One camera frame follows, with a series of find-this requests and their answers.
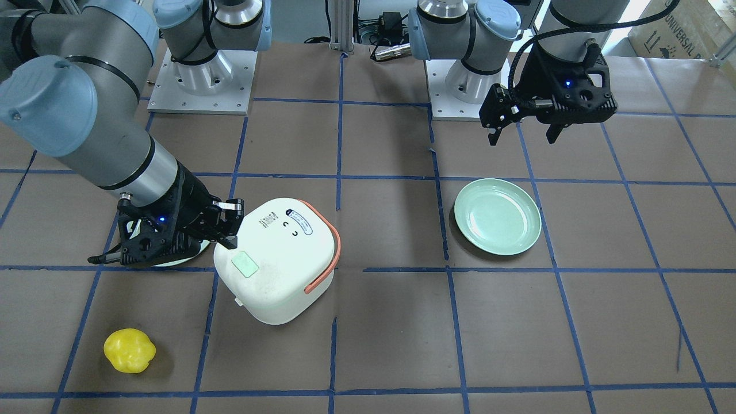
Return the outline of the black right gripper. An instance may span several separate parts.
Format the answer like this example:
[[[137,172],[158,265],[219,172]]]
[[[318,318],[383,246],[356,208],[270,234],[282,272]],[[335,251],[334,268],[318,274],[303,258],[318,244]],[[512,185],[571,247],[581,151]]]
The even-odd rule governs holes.
[[[185,244],[187,239],[208,240],[226,249],[237,247],[236,224],[244,217],[242,198],[220,200],[181,163],[172,186],[149,205],[136,206],[131,192],[123,192],[117,204],[119,242],[107,252],[87,259],[90,264],[120,263],[121,253],[130,248],[158,251],[165,246]]]

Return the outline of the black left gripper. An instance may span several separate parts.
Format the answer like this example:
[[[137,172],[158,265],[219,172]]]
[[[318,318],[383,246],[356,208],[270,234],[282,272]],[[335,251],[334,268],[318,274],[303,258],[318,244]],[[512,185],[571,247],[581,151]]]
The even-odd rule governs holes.
[[[568,62],[531,47],[520,79],[508,90],[492,84],[479,110],[491,146],[502,130],[525,116],[549,125],[545,137],[555,144],[570,125],[600,123],[618,110],[610,88],[610,71],[596,40],[584,42],[579,62]]]

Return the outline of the green plate near right arm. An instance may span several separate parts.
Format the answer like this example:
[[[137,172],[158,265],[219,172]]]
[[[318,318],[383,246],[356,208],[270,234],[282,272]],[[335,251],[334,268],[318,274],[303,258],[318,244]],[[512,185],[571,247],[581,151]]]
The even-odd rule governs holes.
[[[208,240],[187,239],[185,244],[165,246],[158,251],[138,251],[129,249],[121,253],[123,266],[142,269],[147,267],[171,267],[194,259],[210,245]]]

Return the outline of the green plate near left arm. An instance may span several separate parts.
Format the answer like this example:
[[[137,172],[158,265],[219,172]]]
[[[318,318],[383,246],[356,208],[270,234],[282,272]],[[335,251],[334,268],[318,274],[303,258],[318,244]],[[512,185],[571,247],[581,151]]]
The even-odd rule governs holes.
[[[513,256],[528,251],[542,230],[541,210],[530,194],[496,178],[465,185],[453,204],[463,236],[482,251]]]

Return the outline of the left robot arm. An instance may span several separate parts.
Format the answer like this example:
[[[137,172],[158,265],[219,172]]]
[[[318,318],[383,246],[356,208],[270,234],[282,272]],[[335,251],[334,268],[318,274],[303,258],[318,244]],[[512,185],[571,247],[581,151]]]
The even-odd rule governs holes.
[[[407,31],[413,57],[455,60],[457,96],[467,95],[465,78],[487,82],[498,76],[520,32],[528,28],[520,7],[537,1],[418,1],[408,12]],[[618,109],[600,40],[607,24],[617,23],[626,1],[552,1],[524,62],[520,79],[510,63],[507,81],[494,81],[473,97],[489,144],[526,116],[549,126],[555,143],[571,125],[609,120]]]

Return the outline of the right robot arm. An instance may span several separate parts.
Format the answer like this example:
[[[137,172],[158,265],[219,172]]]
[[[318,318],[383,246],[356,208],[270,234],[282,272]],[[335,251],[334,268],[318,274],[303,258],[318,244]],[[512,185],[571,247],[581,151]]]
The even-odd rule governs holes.
[[[208,244],[233,250],[244,201],[222,200],[134,123],[158,41],[182,87],[232,79],[223,50],[271,45],[269,1],[87,1],[76,14],[2,2],[2,123],[118,199],[119,242],[93,265],[172,266]]]

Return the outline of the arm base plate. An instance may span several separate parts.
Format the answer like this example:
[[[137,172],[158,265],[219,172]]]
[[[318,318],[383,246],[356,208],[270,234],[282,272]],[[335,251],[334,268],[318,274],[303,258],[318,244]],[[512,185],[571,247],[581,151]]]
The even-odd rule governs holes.
[[[490,86],[506,84],[509,63],[492,75],[469,71],[460,60],[426,60],[432,117],[440,121],[479,121],[479,111]]]
[[[218,51],[205,64],[185,66],[166,51],[149,98],[153,113],[226,114],[249,112],[258,53]]]

